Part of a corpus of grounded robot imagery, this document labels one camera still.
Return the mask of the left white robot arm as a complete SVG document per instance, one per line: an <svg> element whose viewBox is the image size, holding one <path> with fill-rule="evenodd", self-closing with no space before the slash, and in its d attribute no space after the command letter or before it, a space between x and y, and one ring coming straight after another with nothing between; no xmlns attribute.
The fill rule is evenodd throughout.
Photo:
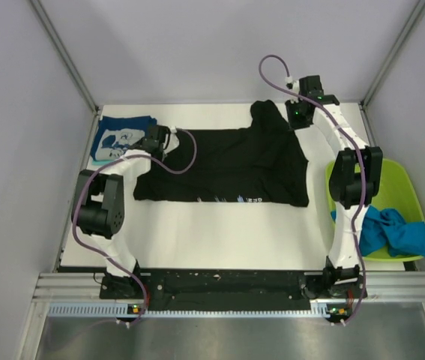
<svg viewBox="0 0 425 360"><path fill-rule="evenodd" d="M140 293L142 279L133 273L138 262L123 235L126 196L139 176L152 164L163 162L178 145L176 129L154 125L115 160L96 170L83 169L77 178L71 212L73 239L103 258L106 273L118 277L116 288L129 298Z"/></svg>

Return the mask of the black t-shirt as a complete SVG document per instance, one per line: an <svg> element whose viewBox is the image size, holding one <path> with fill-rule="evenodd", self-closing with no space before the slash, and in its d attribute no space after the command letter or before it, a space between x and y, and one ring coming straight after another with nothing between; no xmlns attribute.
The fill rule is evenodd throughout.
<svg viewBox="0 0 425 360"><path fill-rule="evenodd" d="M295 132L271 100L250 114L249 127L179 131L180 146L137 179L135 200L308 206L308 160Z"/></svg>

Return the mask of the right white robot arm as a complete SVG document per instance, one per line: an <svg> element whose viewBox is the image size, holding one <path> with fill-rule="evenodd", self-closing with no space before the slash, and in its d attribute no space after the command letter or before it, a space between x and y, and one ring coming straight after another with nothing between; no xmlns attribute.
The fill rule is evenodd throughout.
<svg viewBox="0 0 425 360"><path fill-rule="evenodd" d="M359 296L365 288L359 240L367 209L379 192L383 152L356 134L337 98L324 93L318 75L299 80L288 76L286 88L292 92L286 101L290 128L316 126L335 156L328 178L335 203L334 240L322 273L307 278L305 293L314 299Z"/></svg>

